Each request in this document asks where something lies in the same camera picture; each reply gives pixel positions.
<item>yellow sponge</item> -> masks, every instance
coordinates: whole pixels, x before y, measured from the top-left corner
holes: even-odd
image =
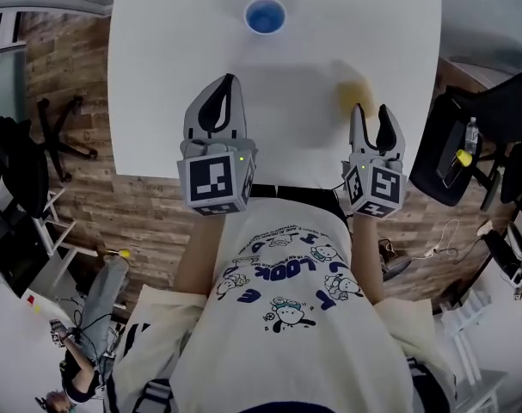
[[[339,98],[341,115],[347,120],[350,120],[356,104],[362,106],[366,118],[376,115],[377,110],[373,101],[372,91],[365,78],[361,78],[358,81],[338,83],[337,96]]]

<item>white table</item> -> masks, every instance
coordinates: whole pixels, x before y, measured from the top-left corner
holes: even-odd
[[[256,183],[333,188],[350,153],[335,85],[363,75],[419,147],[439,54],[440,0],[281,0],[284,30],[243,24],[250,0],[114,0],[109,115],[118,174],[178,177],[184,113],[230,72],[242,83]],[[378,129],[370,121],[370,133]]]

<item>cup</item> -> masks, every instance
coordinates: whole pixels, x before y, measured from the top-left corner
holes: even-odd
[[[286,22],[286,8],[279,0],[253,0],[243,12],[245,24],[258,35],[279,32]]]

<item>chair base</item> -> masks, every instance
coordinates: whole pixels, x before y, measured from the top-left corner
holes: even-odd
[[[69,182],[71,180],[71,175],[69,173],[64,173],[62,171],[62,165],[60,163],[59,153],[65,153],[68,155],[72,155],[74,157],[79,157],[81,159],[96,159],[98,157],[98,151],[89,150],[88,153],[83,153],[82,151],[76,150],[73,147],[63,143],[59,139],[60,131],[62,130],[62,126],[65,123],[65,120],[70,112],[74,115],[77,114],[78,109],[83,104],[83,98],[81,96],[74,96],[73,99],[68,102],[62,114],[54,124],[54,127],[51,127],[46,120],[46,110],[50,105],[50,102],[43,98],[39,102],[37,102],[37,109],[39,110],[40,117],[40,125],[43,129],[43,135],[45,136],[45,142],[41,144],[43,150],[48,151],[48,154],[51,157],[52,165],[54,165],[54,169],[58,174],[58,178],[61,182]]]

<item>yellow object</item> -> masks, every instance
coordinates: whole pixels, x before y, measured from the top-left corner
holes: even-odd
[[[123,258],[129,258],[131,256],[130,250],[106,250],[108,254],[115,254],[117,256],[121,256]]]
[[[365,78],[358,81],[347,81],[337,84],[337,96],[339,109],[343,118],[350,120],[354,106],[359,104],[364,109],[366,118],[371,118],[377,113],[372,91]]]
[[[465,150],[458,150],[456,157],[464,167],[469,167],[470,163],[473,162],[473,157]]]

